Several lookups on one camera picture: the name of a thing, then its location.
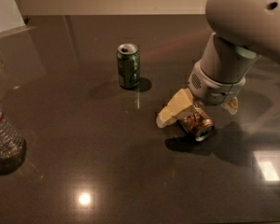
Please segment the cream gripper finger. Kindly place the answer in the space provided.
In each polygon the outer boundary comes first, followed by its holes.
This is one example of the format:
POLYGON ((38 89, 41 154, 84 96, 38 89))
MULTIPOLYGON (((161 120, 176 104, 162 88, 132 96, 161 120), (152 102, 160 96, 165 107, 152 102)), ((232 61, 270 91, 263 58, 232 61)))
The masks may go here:
POLYGON ((234 97, 232 100, 224 103, 222 108, 227 110, 231 115, 235 115, 238 111, 238 99, 234 97))
POLYGON ((159 128, 164 128, 195 112, 194 98, 189 90, 180 89, 156 117, 159 128))

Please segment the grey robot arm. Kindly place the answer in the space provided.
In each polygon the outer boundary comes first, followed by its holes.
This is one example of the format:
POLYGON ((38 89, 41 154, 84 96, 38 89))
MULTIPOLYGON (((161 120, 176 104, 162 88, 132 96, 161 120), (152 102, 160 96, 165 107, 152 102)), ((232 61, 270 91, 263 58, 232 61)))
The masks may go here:
POLYGON ((280 0, 207 0, 213 30, 186 89, 158 114, 160 128, 185 119, 198 105, 220 105, 235 114, 250 66, 264 56, 280 64, 280 0))

